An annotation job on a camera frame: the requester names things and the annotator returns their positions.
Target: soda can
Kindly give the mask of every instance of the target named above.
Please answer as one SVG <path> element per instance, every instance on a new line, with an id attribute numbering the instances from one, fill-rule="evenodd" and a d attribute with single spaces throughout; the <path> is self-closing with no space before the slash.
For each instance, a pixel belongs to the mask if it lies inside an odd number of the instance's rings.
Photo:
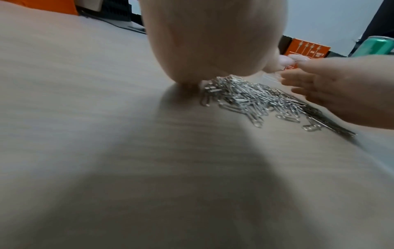
<path id="1" fill-rule="evenodd" d="M 353 53 L 352 57 L 365 55 L 388 55 L 394 49 L 394 39 L 390 37 L 368 37 Z"/>

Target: hand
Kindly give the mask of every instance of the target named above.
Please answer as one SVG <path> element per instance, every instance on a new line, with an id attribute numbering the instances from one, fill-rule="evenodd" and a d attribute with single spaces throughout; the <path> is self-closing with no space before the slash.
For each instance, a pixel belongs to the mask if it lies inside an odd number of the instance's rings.
<path id="1" fill-rule="evenodd" d="M 346 122 L 394 129 L 394 57 L 312 59 L 298 67 L 281 72 L 293 93 Z"/>

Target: orange label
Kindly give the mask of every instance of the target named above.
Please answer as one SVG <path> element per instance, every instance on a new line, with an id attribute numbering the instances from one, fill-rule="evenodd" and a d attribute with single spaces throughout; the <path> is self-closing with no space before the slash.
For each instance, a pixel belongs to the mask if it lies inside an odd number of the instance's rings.
<path id="1" fill-rule="evenodd" d="M 324 58 L 331 47 L 323 46 L 317 43 L 293 39 L 284 55 L 304 55 L 311 59 Z M 285 69 L 297 68 L 295 66 L 288 66 Z"/>

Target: wooden desk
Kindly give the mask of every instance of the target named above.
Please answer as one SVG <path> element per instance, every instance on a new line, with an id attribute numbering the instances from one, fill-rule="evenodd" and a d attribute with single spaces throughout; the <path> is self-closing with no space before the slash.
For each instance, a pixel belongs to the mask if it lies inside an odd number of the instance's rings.
<path id="1" fill-rule="evenodd" d="M 142 34 L 0 23 L 0 248 L 393 248 L 393 180 L 352 143 L 201 107 Z"/>

